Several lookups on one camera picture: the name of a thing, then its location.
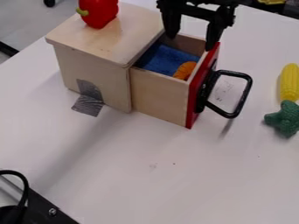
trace toy pepper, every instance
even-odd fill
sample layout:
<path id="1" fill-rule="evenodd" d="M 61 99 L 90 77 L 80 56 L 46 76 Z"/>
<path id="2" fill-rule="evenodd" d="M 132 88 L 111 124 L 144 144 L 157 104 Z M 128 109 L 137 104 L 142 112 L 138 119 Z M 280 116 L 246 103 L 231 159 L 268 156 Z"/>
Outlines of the toy pepper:
<path id="1" fill-rule="evenodd" d="M 118 13 L 118 0 L 79 0 L 76 10 L 87 25 L 101 29 Z"/>

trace wooden box top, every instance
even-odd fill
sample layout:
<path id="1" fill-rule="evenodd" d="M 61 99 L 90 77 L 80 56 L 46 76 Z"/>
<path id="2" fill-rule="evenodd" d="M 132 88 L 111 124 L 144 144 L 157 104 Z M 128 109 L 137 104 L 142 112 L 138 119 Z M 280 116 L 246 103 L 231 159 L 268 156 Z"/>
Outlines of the wooden box top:
<path id="1" fill-rule="evenodd" d="M 117 18 L 103 29 L 87 26 L 76 14 L 46 36 L 53 45 L 63 45 L 129 67 L 163 32 L 160 13 L 128 3 L 119 3 Z"/>

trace red drawer front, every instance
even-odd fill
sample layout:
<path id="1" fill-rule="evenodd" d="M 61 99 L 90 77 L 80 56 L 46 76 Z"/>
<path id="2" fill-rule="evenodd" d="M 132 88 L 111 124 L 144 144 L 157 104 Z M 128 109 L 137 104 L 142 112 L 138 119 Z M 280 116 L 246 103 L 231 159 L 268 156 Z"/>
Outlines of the red drawer front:
<path id="1" fill-rule="evenodd" d="M 198 118 L 198 113 L 195 113 L 196 100 L 198 95 L 198 90 L 203 84 L 206 75 L 210 71 L 212 63 L 218 58 L 219 55 L 220 42 L 218 42 L 214 48 L 206 55 L 205 60 L 200 66 L 198 72 L 193 78 L 189 86 L 189 99 L 188 99 L 188 108 L 187 108 L 187 118 L 186 118 L 186 128 L 191 129 L 192 125 L 195 123 Z"/>

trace black cable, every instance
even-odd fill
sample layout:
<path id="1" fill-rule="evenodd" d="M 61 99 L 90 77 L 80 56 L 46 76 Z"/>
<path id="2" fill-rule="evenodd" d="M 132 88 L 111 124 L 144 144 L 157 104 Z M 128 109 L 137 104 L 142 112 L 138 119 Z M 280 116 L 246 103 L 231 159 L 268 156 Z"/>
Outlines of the black cable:
<path id="1" fill-rule="evenodd" d="M 23 215 L 23 212 L 25 210 L 25 204 L 29 197 L 29 183 L 27 178 L 17 171 L 9 171 L 9 170 L 2 170 L 0 171 L 0 176 L 3 175 L 12 175 L 20 178 L 23 181 L 24 184 L 24 190 L 21 200 L 18 202 L 17 206 L 13 208 L 12 211 L 10 211 L 9 215 L 5 217 L 4 221 L 1 224 L 17 224 L 20 218 Z"/>

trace blue sponge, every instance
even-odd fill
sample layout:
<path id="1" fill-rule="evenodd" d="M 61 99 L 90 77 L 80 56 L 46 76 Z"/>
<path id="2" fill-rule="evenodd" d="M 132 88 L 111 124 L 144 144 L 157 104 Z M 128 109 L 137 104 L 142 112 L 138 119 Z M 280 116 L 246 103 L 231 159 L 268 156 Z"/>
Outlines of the blue sponge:
<path id="1" fill-rule="evenodd" d="M 198 62 L 200 57 L 155 43 L 135 64 L 145 70 L 172 76 L 187 61 Z"/>

